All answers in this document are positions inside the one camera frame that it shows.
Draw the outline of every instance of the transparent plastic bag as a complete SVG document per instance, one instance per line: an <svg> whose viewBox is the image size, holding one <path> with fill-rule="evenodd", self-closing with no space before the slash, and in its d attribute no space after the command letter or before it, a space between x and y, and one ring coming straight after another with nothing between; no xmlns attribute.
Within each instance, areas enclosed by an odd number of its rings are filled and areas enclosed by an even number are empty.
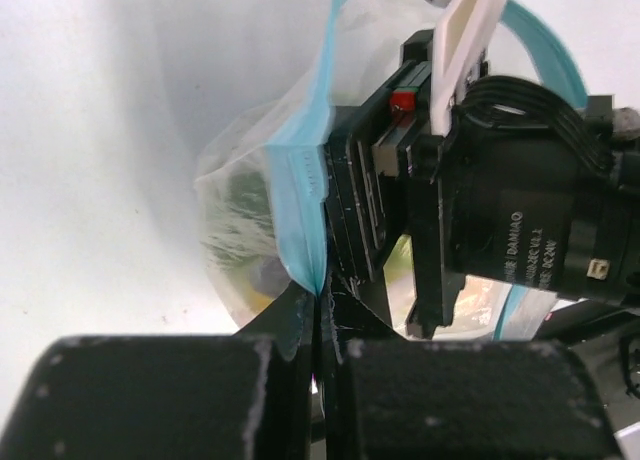
<svg viewBox="0 0 640 460"><path fill-rule="evenodd" d="M418 30L433 28L440 12L424 0L348 0L336 24L333 104L362 104L398 68L402 43ZM494 52L499 59L494 71L535 78L526 50L503 27L490 47L490 60ZM238 117L199 158L195 187L206 268L240 327L277 297L289 281L278 260L273 234L264 146L303 104L312 73L310 68L281 100ZM399 329L405 310L408 312L407 299L413 296L408 245L406 238L401 239L385 267L392 315ZM470 279L468 284L458 302L456 325L450 331L477 336L471 332L495 326L507 289L480 279Z"/></svg>

